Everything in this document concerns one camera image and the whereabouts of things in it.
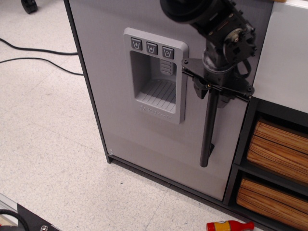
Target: water dispenser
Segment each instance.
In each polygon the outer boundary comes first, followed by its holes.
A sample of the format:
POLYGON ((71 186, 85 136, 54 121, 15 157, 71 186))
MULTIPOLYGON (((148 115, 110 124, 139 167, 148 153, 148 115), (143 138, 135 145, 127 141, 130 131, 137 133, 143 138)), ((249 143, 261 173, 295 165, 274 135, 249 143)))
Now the water dispenser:
POLYGON ((132 28, 125 29, 124 44, 133 107, 171 123, 181 123, 187 82, 181 62, 188 58, 188 46, 132 28))

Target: toy bottle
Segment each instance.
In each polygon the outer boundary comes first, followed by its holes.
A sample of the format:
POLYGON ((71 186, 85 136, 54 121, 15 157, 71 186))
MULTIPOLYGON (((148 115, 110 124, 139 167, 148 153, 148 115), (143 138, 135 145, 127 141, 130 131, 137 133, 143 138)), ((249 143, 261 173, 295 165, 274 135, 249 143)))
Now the toy bottle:
POLYGON ((206 224, 206 231, 245 231, 253 230, 255 225, 253 222, 242 224, 235 220, 223 222, 212 222, 206 224))

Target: wheel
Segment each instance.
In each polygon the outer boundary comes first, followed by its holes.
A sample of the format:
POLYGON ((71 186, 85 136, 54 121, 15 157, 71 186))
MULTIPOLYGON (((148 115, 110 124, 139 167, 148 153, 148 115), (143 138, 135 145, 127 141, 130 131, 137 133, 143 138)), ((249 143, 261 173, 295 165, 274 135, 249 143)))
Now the wheel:
POLYGON ((32 13, 38 10, 35 0, 21 0, 21 4, 27 13, 32 13))

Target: tile floor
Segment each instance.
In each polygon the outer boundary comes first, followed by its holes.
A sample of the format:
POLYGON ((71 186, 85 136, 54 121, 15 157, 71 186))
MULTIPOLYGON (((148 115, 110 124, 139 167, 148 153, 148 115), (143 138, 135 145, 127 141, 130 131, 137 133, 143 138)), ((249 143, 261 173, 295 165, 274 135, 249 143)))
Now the tile floor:
MULTIPOLYGON (((19 0, 1 0, 0 38, 75 52, 63 1, 37 3, 28 15, 19 0)), ((42 57, 82 73, 77 56, 0 42, 0 60, 14 57, 42 57)), ((35 60, 0 64, 0 193, 64 231, 204 231, 207 222, 234 219, 167 183, 107 164, 84 78, 35 60)))

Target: wooden drawer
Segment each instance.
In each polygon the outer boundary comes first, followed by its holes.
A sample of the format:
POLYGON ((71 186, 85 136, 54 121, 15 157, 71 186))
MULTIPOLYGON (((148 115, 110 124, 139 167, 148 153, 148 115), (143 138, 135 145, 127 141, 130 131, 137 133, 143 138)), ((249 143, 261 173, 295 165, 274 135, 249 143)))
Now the wooden drawer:
POLYGON ((308 135, 261 119, 254 130, 247 160, 308 184, 308 135))
POLYGON ((308 230, 308 201, 243 178, 236 203, 296 229, 308 230))

